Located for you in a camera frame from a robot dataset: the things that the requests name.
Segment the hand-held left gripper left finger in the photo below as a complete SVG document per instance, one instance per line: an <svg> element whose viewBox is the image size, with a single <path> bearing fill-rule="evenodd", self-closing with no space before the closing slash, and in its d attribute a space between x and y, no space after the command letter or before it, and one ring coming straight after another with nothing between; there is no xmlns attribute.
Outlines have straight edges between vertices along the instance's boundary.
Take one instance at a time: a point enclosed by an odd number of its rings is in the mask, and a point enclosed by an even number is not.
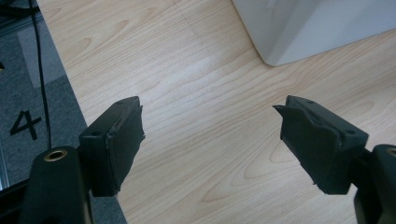
<svg viewBox="0 0 396 224"><path fill-rule="evenodd" d="M32 166L18 224L93 224L90 197L120 192L145 138L137 96L117 101L78 137Z"/></svg>

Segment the white box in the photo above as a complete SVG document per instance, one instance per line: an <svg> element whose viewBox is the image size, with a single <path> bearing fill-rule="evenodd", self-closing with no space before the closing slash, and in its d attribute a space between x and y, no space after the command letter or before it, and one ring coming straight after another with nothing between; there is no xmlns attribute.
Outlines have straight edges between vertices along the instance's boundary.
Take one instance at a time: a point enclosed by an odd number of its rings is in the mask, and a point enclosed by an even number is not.
<svg viewBox="0 0 396 224"><path fill-rule="evenodd" d="M292 63L396 29L396 0L233 0L272 66Z"/></svg>

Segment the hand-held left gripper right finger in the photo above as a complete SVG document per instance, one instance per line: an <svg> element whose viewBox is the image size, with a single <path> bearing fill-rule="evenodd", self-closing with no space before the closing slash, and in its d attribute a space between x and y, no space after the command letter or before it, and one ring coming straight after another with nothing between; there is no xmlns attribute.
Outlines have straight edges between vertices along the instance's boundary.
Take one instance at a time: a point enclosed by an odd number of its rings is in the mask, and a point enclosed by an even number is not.
<svg viewBox="0 0 396 224"><path fill-rule="evenodd" d="M314 101L289 95L275 110L280 139L328 195L357 188L359 224L396 224L396 146L366 148L369 134Z"/></svg>

